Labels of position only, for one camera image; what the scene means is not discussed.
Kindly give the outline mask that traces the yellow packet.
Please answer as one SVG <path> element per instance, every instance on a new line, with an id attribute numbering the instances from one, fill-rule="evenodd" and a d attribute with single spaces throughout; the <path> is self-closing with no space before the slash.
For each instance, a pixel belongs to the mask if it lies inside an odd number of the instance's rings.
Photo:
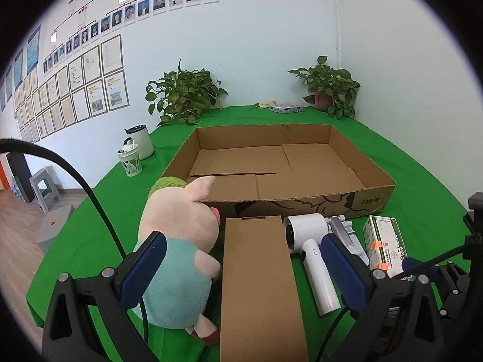
<path id="1" fill-rule="evenodd" d="M 262 110 L 262 109 L 269 109 L 270 107 L 275 106 L 276 104 L 277 102 L 275 100 L 271 100 L 263 103 L 257 103 L 255 107 Z"/>

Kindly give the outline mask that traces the grey plastic stool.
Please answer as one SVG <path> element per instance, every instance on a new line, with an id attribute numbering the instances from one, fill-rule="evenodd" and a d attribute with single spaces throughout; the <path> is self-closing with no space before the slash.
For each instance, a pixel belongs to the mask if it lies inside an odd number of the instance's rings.
<path id="1" fill-rule="evenodd" d="M 55 200 L 61 200 L 61 194 L 46 168 L 41 168 L 30 177 L 30 185 L 38 205 L 44 214 L 50 211 L 50 204 Z"/>

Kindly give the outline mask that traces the right potted green plant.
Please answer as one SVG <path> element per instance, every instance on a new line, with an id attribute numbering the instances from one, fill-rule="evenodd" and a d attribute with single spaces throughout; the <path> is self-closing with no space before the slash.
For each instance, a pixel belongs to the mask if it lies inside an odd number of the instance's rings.
<path id="1" fill-rule="evenodd" d="M 337 119 L 354 118 L 360 83 L 347 69 L 333 68 L 327 56 L 319 56 L 315 65 L 290 69 L 288 73 L 306 87 L 308 94 L 302 97 L 305 103 Z"/>

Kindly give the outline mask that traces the long narrow cardboard box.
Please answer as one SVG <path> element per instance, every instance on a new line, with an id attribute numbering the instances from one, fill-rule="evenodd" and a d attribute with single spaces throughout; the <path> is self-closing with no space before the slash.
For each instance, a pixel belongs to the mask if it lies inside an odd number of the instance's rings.
<path id="1" fill-rule="evenodd" d="M 308 349 L 282 219 L 226 221 L 221 361 L 307 361 Z"/>

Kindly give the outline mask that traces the pig plush toy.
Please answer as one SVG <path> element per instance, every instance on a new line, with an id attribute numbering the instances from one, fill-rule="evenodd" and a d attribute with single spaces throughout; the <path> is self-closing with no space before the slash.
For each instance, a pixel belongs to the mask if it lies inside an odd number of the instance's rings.
<path id="1" fill-rule="evenodd" d="M 162 177 L 150 189 L 138 227 L 138 249 L 153 231 L 166 237 L 163 262 L 143 295 L 146 320 L 163 329 L 185 330 L 207 346 L 217 347 L 220 330 L 204 316 L 212 283 L 221 264 L 210 255 L 221 218 L 204 203 L 214 176 L 190 182 Z"/>

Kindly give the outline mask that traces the white folding phone stand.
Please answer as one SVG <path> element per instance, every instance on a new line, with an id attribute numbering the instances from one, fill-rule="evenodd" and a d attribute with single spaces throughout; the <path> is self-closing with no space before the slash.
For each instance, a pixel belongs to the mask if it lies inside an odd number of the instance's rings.
<path id="1" fill-rule="evenodd" d="M 353 230 L 352 221 L 347 221 L 343 215 L 339 215 L 328 218 L 327 223 L 329 231 L 337 236 L 347 250 L 369 266 L 368 255 Z"/>

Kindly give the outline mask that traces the large shallow cardboard tray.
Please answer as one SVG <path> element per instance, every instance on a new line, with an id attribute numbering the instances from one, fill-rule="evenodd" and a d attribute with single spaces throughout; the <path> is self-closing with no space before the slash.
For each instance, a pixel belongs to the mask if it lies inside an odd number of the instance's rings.
<path id="1" fill-rule="evenodd" d="M 381 212 L 395 181 L 336 128 L 326 124 L 196 128 L 164 176 L 191 182 L 215 176 L 205 202 L 223 220 L 320 213 Z"/>

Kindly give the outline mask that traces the white kettle black lid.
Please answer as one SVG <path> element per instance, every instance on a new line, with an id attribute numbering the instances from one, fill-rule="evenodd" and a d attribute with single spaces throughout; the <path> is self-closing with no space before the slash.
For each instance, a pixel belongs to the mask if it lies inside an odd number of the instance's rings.
<path id="1" fill-rule="evenodd" d="M 146 124 L 139 124 L 132 128 L 125 129 L 127 138 L 124 144 L 128 143 L 128 139 L 132 139 L 138 145 L 138 152 L 141 160 L 150 158 L 155 150 L 152 145 L 152 139 L 149 136 Z"/>

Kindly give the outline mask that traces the white green medicine box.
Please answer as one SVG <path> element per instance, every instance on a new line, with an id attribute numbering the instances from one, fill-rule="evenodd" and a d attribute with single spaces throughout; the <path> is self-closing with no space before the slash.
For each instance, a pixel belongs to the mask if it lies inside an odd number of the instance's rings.
<path id="1" fill-rule="evenodd" d="M 407 254 L 395 218 L 370 215 L 364 224 L 363 236 L 371 270 L 382 270 L 390 278 L 403 272 Z"/>

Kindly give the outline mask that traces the potted green plant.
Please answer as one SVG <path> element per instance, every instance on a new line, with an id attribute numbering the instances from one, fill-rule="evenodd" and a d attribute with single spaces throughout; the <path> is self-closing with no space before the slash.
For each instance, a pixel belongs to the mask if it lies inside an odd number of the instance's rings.
<path id="1" fill-rule="evenodd" d="M 222 81 L 213 78 L 208 69 L 183 69 L 178 61 L 176 70 L 147 83 L 145 101 L 148 114 L 158 115 L 158 127 L 175 122 L 194 126 L 204 111 L 221 108 L 221 100 L 228 95 Z"/>
<path id="2" fill-rule="evenodd" d="M 315 65 L 290 69 L 288 73 L 306 87 L 308 94 L 302 97 L 305 103 L 337 119 L 354 118 L 360 83 L 347 69 L 333 68 L 327 56 L 319 56 Z"/>

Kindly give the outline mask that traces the green table cloth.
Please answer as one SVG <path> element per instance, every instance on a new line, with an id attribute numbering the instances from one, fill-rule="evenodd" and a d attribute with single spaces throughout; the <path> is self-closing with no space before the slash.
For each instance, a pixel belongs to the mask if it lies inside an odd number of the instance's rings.
<path id="1" fill-rule="evenodd" d="M 276 114 L 254 106 L 233 106 L 203 113 L 198 127 L 225 125 L 265 125 L 284 123 L 331 124 L 352 141 L 368 158 L 395 182 L 382 216 L 394 217 L 399 223 L 408 255 L 429 260 L 459 246 L 468 233 L 462 222 L 467 210 L 418 162 L 390 141 L 350 119 L 337 120 L 317 110 L 297 114 Z M 142 162 L 139 176 L 127 177 L 116 165 L 93 189 L 110 218 L 125 251 L 136 243 L 138 226 L 147 190 L 159 178 L 179 147 L 195 126 L 183 122 L 157 128 L 152 134 L 153 157 Z M 84 200 L 54 240 L 42 260 L 26 302 L 37 326 L 43 327 L 57 277 L 70 272 L 75 278 L 97 275 L 108 265 L 117 265 L 121 256 L 90 200 Z M 317 317 L 308 279 L 299 258 L 292 259 L 305 327 L 309 361 L 315 361 L 322 340 L 337 312 Z M 110 340 L 98 309 L 89 308 L 102 344 L 113 361 L 121 358 Z M 354 324 L 346 315 L 338 324 L 326 348 L 331 355 Z M 161 361 L 219 361 L 219 349 L 206 347 L 184 331 L 149 327 L 149 346 Z"/>

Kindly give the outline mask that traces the white hair dryer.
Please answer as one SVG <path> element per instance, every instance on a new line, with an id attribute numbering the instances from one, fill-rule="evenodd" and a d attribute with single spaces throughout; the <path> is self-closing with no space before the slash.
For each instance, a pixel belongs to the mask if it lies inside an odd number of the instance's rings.
<path id="1" fill-rule="evenodd" d="M 320 245 L 328 234 L 328 222 L 319 213 L 285 217 L 285 237 L 290 254 L 300 254 L 314 296 L 318 314 L 341 308 Z"/>

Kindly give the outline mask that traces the white green patterned cup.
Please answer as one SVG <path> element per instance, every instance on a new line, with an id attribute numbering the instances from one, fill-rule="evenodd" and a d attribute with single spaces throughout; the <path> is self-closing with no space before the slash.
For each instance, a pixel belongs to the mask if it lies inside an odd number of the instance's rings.
<path id="1" fill-rule="evenodd" d="M 117 153 L 127 176 L 136 176 L 142 172 L 138 145 L 130 145 L 128 149 L 118 150 Z"/>

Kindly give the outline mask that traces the grey low stool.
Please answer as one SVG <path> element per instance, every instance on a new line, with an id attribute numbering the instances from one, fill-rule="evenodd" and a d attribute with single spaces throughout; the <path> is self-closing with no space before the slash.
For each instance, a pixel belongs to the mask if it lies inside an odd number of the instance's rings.
<path id="1" fill-rule="evenodd" d="M 52 210 L 46 215 L 37 238 L 37 245 L 43 253 L 46 253 L 50 248 L 74 211 L 75 207 L 69 204 Z"/>

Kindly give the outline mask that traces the left potted green plant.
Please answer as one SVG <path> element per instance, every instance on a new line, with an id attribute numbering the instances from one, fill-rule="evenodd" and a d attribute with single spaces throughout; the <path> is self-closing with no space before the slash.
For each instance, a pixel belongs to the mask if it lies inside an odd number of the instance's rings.
<path id="1" fill-rule="evenodd" d="M 213 78 L 208 69 L 183 69 L 178 61 L 176 70 L 147 83 L 145 101 L 148 114 L 158 115 L 158 127 L 175 122 L 194 126 L 204 111 L 221 108 L 221 100 L 228 95 L 222 81 Z"/>

